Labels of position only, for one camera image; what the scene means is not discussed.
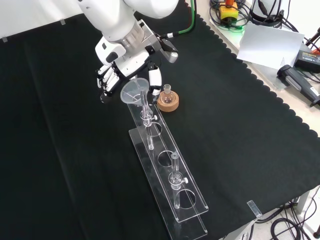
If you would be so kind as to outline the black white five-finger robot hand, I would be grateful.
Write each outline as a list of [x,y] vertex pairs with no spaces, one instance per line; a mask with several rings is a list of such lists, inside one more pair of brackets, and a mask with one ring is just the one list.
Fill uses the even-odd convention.
[[120,43],[111,43],[102,37],[95,46],[95,52],[102,63],[102,67],[96,71],[102,103],[106,104],[112,99],[121,81],[132,80],[145,69],[148,70],[152,101],[158,100],[162,75],[160,68],[151,61],[150,56],[155,52],[152,46],[130,53]]

